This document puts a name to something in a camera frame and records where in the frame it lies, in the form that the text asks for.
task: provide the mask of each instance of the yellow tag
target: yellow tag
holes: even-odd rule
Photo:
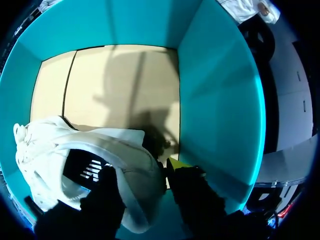
[[[191,167],[192,167],[191,165],[186,164],[186,163],[183,163],[183,162],[178,161],[178,160],[175,160],[175,159],[172,158],[172,157],[169,157],[169,160],[170,160],[170,162],[171,162],[172,167],[173,167],[174,170],[175,170],[175,169],[179,169],[179,168],[183,168],[183,167],[185,167],[185,168],[191,168]]]

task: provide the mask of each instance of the white fabric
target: white fabric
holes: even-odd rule
[[[80,209],[80,198],[89,191],[63,176],[63,170],[70,149],[81,149],[115,168],[119,193],[126,206],[123,226],[134,233],[149,229],[164,187],[156,161],[140,143],[108,136],[103,130],[73,130],[58,116],[27,126],[15,124],[13,132],[16,162],[34,202],[42,210],[52,208],[57,200]]]
[[[45,11],[50,9],[52,6],[56,5],[61,1],[62,0],[43,0],[38,9],[41,13],[44,13]]]
[[[217,0],[217,1],[239,24],[252,18],[256,14],[259,14],[259,16],[267,24],[275,24],[280,17],[280,11],[269,0]],[[264,16],[260,13],[258,8],[259,3],[263,3],[268,8],[269,14],[267,16]]]

